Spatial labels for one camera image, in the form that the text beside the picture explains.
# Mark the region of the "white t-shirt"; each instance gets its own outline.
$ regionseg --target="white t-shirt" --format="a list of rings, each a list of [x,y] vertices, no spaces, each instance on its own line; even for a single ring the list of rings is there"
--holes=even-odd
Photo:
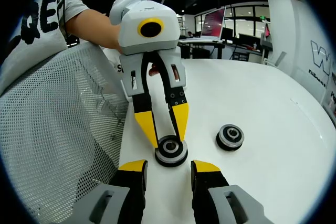
[[[104,48],[103,52],[118,74],[124,73],[120,63],[120,53],[116,49]]]
[[[0,69],[0,95],[19,76],[46,58],[67,49],[60,30],[64,0],[35,0],[20,19]],[[65,22],[88,9],[80,0],[65,0]]]

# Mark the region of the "red screen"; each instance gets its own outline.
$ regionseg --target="red screen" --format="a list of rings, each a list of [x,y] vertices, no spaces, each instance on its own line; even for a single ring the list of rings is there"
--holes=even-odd
[[[216,10],[213,13],[205,15],[202,36],[214,36],[219,38],[222,31],[223,17],[224,9]]]

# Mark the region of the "computer monitor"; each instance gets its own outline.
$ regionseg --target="computer monitor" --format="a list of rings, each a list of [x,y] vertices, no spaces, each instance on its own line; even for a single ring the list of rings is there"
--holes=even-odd
[[[205,15],[201,37],[220,39],[224,19],[224,9],[218,9]]]
[[[222,28],[222,35],[220,36],[220,39],[229,39],[232,40],[233,38],[233,30],[230,28],[223,27]]]
[[[194,33],[194,37],[200,38],[200,36],[201,36],[201,31],[197,31]]]

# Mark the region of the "black lens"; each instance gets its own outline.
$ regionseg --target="black lens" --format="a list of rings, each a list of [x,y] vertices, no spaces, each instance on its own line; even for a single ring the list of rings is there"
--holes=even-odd
[[[161,25],[156,22],[149,22],[147,24],[144,24],[140,29],[141,35],[147,38],[153,38],[157,36],[160,32]]]

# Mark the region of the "yellow ring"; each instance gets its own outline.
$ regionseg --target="yellow ring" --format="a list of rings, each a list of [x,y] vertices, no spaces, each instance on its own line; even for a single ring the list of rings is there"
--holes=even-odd
[[[148,19],[145,19],[145,20],[141,21],[140,24],[138,25],[138,34],[140,36],[142,36],[144,38],[148,38],[148,37],[145,37],[141,34],[141,28],[143,27],[143,25],[145,25],[147,23],[150,23],[150,22],[159,24],[161,26],[161,31],[159,32],[159,34],[162,32],[162,30],[164,28],[163,22],[161,20],[159,20],[158,18],[148,18]]]

